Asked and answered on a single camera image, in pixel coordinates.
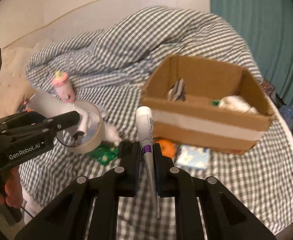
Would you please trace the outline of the person's left hand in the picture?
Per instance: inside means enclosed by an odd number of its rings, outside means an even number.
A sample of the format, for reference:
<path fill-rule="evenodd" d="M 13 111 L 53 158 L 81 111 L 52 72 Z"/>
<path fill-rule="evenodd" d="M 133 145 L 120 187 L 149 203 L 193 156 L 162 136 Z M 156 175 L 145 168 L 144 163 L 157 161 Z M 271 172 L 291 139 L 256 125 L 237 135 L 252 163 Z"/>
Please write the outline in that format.
<path fill-rule="evenodd" d="M 22 206 L 23 194 L 18 166 L 10 171 L 4 186 L 6 196 L 0 193 L 0 205 L 6 203 L 9 207 L 19 209 Z"/>

